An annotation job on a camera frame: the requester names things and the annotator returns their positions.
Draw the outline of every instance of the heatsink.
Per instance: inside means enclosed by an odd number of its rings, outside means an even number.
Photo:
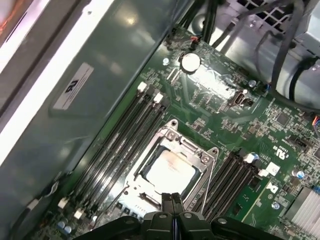
[[[306,233],[320,239],[320,195],[304,187],[285,217]]]

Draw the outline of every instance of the dimm slot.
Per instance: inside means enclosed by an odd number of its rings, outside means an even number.
[[[102,142],[101,147],[94,154],[92,160],[90,161],[90,164],[88,164],[88,166],[84,170],[83,174],[81,175],[80,179],[75,185],[75,189],[81,188],[82,184],[88,181],[88,178],[90,176],[89,173],[92,171],[93,168],[97,167],[97,163],[99,163],[99,160],[100,161],[102,160],[100,157],[104,152],[105,148],[110,144],[111,140],[116,136],[120,128],[123,126],[124,122],[127,119],[130,119],[130,115],[133,113],[133,110],[136,108],[136,105],[138,104],[140,99],[141,98],[139,95],[135,96],[132,103],[124,111],[124,114],[121,115],[120,119],[116,122],[116,125],[114,126],[114,128],[112,128],[112,131],[110,132],[109,136]]]
[[[217,216],[221,216],[227,213],[228,209],[230,208],[230,206],[232,205],[233,201],[235,200],[235,198],[240,194],[240,192],[242,191],[242,189],[248,185],[249,181],[253,178],[254,176],[254,172],[253,171],[248,171],[245,175],[245,177],[241,180],[240,184],[238,185],[238,188],[236,189],[236,191],[234,191],[232,193],[232,195],[229,197],[229,199],[226,201],[226,203],[223,205],[223,207],[221,208],[221,210],[217,213]]]
[[[128,128],[128,125],[130,125],[132,122],[136,122],[137,119],[139,119],[140,117],[140,113],[146,108],[146,106],[148,105],[148,100],[150,100],[150,97],[146,97],[144,101],[142,101],[141,103],[137,104],[137,107],[133,108],[133,115],[131,117],[128,117],[125,119],[124,123],[121,125],[122,131],[120,132],[120,134],[116,137],[116,139],[114,140],[113,136],[112,138],[110,138],[109,144],[106,148],[108,148],[108,151],[106,153],[106,155],[103,157],[103,159],[101,159],[101,161],[98,163],[97,167],[95,169],[93,169],[93,171],[88,174],[88,180],[87,182],[85,182],[83,184],[83,187],[80,188],[78,190],[77,195],[83,195],[84,193],[86,193],[91,187],[92,185],[95,183],[96,177],[103,172],[103,170],[105,169],[104,166],[106,166],[108,164],[108,161],[106,161],[109,158],[109,155],[112,154],[121,144],[121,142],[123,141],[123,139],[125,138],[125,136],[130,132],[128,130],[125,130],[126,128]]]
[[[102,204],[102,202],[105,200],[105,198],[108,196],[108,194],[110,193],[110,190],[113,188],[113,186],[115,185],[115,183],[117,182],[117,180],[119,179],[119,177],[122,175],[123,171],[129,166],[129,164],[131,164],[131,160],[133,159],[134,156],[136,156],[138,154],[139,151],[139,147],[142,144],[142,142],[145,140],[146,136],[150,135],[150,133],[152,133],[152,131],[155,129],[155,127],[157,126],[157,123],[159,122],[161,116],[163,114],[163,110],[160,110],[157,115],[155,116],[155,118],[152,120],[150,126],[147,128],[145,134],[143,136],[141,136],[138,139],[138,142],[135,144],[134,146],[134,150],[131,151],[131,153],[129,154],[129,156],[126,156],[126,161],[124,162],[124,164],[121,166],[120,170],[117,171],[116,175],[112,178],[111,182],[108,184],[108,186],[104,189],[103,193],[100,195],[98,201],[97,201],[97,205],[99,206],[100,204]]]
[[[229,196],[232,194],[232,192],[236,191],[240,179],[243,178],[243,175],[246,175],[247,170],[245,166],[239,166],[239,168],[236,168],[235,170],[235,175],[233,175],[231,179],[229,178],[227,184],[219,190],[219,194],[210,200],[210,203],[208,204],[209,211],[203,214],[205,219],[210,217],[213,218],[217,215],[217,213],[221,210],[222,205],[226,203],[227,199],[229,199]]]
[[[233,158],[232,157],[228,157],[224,163],[222,164],[222,166],[219,168],[218,172],[213,176],[210,184],[209,184],[209,190],[208,190],[208,194],[211,193],[211,191],[213,190],[213,186],[216,183],[216,181],[218,179],[220,179],[223,175],[226,174],[226,172],[228,171],[228,169],[230,168],[230,165],[233,163]],[[201,206],[203,205],[203,200],[204,200],[204,195],[202,195],[200,197],[200,199],[196,202],[196,204],[194,205],[194,207],[192,208],[193,212],[199,212],[201,209]]]
[[[94,198],[99,193],[101,188],[105,185],[104,182],[110,177],[112,172],[115,170],[116,166],[119,164],[117,159],[114,159],[115,156],[125,153],[130,148],[132,140],[134,140],[136,135],[140,132],[141,127],[146,123],[146,120],[148,119],[149,115],[152,113],[153,110],[154,109],[153,109],[152,103],[149,103],[148,106],[143,110],[143,113],[139,114],[137,119],[138,124],[137,125],[134,124],[132,127],[134,129],[133,132],[128,133],[128,135],[124,138],[125,142],[124,142],[124,139],[122,138],[121,139],[122,141],[120,141],[119,147],[115,149],[117,151],[110,151],[110,154],[108,155],[107,160],[108,162],[111,161],[111,164],[107,169],[104,167],[101,170],[101,177],[99,176],[101,180],[96,181],[96,184],[93,186],[92,191],[90,191],[87,194],[88,196],[86,197],[87,201],[90,201],[92,198]]]
[[[123,151],[123,149],[128,146],[128,143],[130,143],[130,140],[133,138],[135,134],[137,134],[137,131],[139,130],[141,124],[143,124],[142,116],[146,113],[150,113],[152,111],[151,105],[148,104],[147,107],[143,107],[143,113],[141,114],[141,109],[136,112],[135,114],[135,123],[130,124],[130,128],[128,130],[124,129],[120,136],[116,139],[115,143],[112,145],[111,149],[108,151],[107,156],[104,158],[105,164],[99,168],[99,171],[91,176],[90,184],[88,184],[88,187],[85,188],[83,192],[87,193],[87,197],[83,198],[82,202],[86,202],[87,200],[91,199],[93,195],[97,194],[97,191],[101,188],[101,182],[104,181],[105,178],[108,178],[109,173],[111,173],[115,166],[117,165],[116,161],[111,162],[110,166],[106,171],[106,166],[109,161],[112,160],[113,153],[117,150]]]
[[[232,181],[233,177],[236,176],[239,171],[241,171],[241,169],[239,169],[238,167],[239,165],[237,164],[237,162],[234,162],[227,174],[224,175],[222,179],[219,179],[217,185],[214,186],[211,196],[208,197],[205,203],[203,211],[204,217],[206,217],[209,214],[211,206],[214,205],[216,203],[215,201],[217,201],[221,194],[224,193],[225,189],[229,185],[229,182]]]

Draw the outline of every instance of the green circuit board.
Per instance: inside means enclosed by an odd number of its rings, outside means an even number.
[[[164,93],[170,102],[159,127],[177,119],[178,131],[184,136],[204,149],[217,147],[219,156],[215,171],[231,151],[238,149],[258,154],[262,170],[270,163],[278,166],[273,175],[261,177],[255,186],[248,185],[243,189],[227,212],[229,217],[283,239],[311,239],[303,232],[287,234],[281,223],[301,188],[317,184],[320,177],[319,140],[311,122],[305,119],[303,112],[281,104],[268,91],[263,91],[262,82],[204,42],[193,51],[201,58],[199,69],[194,74],[185,73],[180,68],[180,58],[189,51],[191,37],[191,33],[178,29],[169,47],[165,43],[159,46],[62,192],[71,191],[103,139],[132,101],[139,83],[145,82]],[[250,106],[230,104],[243,90],[252,101]],[[306,146],[294,144],[293,136],[307,143]],[[293,177],[292,171],[296,169],[304,171],[307,177],[302,180]],[[279,209],[272,207],[274,201],[280,204]],[[47,226],[44,231],[49,233],[53,228]],[[33,239],[42,239],[41,236],[38,234]]]

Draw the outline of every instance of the chip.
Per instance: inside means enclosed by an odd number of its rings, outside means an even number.
[[[257,131],[257,129],[255,129],[253,126],[251,126],[251,127],[249,127],[249,133],[251,133],[251,134],[255,134],[256,133],[256,131]]]
[[[242,206],[240,206],[239,203],[237,203],[234,208],[232,209],[232,214],[237,216],[239,211],[242,209]]]
[[[320,147],[315,151],[314,156],[320,159]]]
[[[249,183],[249,186],[252,188],[252,189],[256,189],[256,187],[258,186],[258,184],[260,183],[260,178],[258,177],[253,177],[252,180],[250,181]]]
[[[281,124],[282,126],[285,126],[289,122],[290,116],[285,113],[280,113],[276,121]]]

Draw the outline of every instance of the sticker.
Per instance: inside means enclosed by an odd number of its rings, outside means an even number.
[[[277,173],[280,170],[280,167],[276,164],[274,164],[272,161],[269,163],[269,165],[265,169],[268,173],[270,173],[272,176],[277,175]]]
[[[276,185],[273,185],[271,182],[269,182],[266,186],[266,189],[269,189],[273,194],[275,194],[279,188]]]
[[[92,66],[86,62],[82,63],[69,84],[63,90],[63,93],[60,95],[53,108],[67,110],[93,71],[94,68]]]

